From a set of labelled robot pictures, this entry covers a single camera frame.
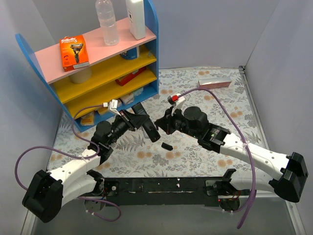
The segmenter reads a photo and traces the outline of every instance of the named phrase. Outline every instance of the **gillette box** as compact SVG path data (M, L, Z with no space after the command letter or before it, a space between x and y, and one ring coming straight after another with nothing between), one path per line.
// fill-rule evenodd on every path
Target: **gillette box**
M83 35L60 39L60 49L62 66L65 72L89 65Z

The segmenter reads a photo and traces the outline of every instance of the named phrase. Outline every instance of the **gray wall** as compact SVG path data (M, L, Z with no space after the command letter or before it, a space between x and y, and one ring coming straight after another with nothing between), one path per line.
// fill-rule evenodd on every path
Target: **gray wall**
M297 204L313 234L313 1L280 0L246 66L271 149L301 153L309 178Z
M52 37L99 27L95 0L33 0ZM112 0L116 18L125 0ZM160 68L245 65L279 0L154 0Z
M14 37L23 32L34 46L53 43L36 7L31 0L0 0L0 5L0 234L17 235L27 210L22 206L25 191L14 178L16 159L32 146L53 145L60 108ZM39 169L46 168L48 157L48 151L35 150L21 161L19 175L26 186Z

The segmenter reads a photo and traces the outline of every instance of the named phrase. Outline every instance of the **patterned table cover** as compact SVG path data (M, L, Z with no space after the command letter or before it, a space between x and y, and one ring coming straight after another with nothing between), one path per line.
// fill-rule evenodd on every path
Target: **patterned table cover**
M214 89L213 92L224 104L238 124L245 138L251 143L264 147L257 128L257 122L247 98L240 73L237 69L177 69L159 71L159 94L145 100L142 104L152 121L162 117L170 107L168 95L182 93L196 87L198 79L230 76L232 83L228 88ZM213 96L205 91L192 92L186 97L183 110L198 106L207 113L211 123L237 133L223 113ZM80 133L90 139L95 127ZM151 143L144 138L141 130L127 132L116 144L110 158L96 168L104 177L198 177L223 176L228 168L251 171L250 165L238 159L207 151L197 144L197 140L175 132L166 135L160 130L161 139ZM172 151L161 148L162 142L174 147ZM69 118L63 114L59 124L54 147L78 156L88 146L75 137L70 128ZM58 168L70 161L69 157L52 153L47 170Z

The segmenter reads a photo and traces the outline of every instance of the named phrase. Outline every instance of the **white label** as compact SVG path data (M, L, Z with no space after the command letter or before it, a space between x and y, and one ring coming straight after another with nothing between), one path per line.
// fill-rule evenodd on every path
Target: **white label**
M111 101L111 104L112 104L112 108L113 108L113 109L117 109L117 100L116 100L116 99L113 99L113 100Z
M78 64L78 65L73 65L73 68L79 69L81 67L88 66L88 65L89 65L89 62L84 62L84 63Z

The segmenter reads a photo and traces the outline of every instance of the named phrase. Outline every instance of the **plastic water bottle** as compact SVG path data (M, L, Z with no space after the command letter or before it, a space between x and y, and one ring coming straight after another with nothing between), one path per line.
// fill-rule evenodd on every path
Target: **plastic water bottle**
M108 46L118 44L119 37L112 2L110 0L97 0L96 11L105 44Z

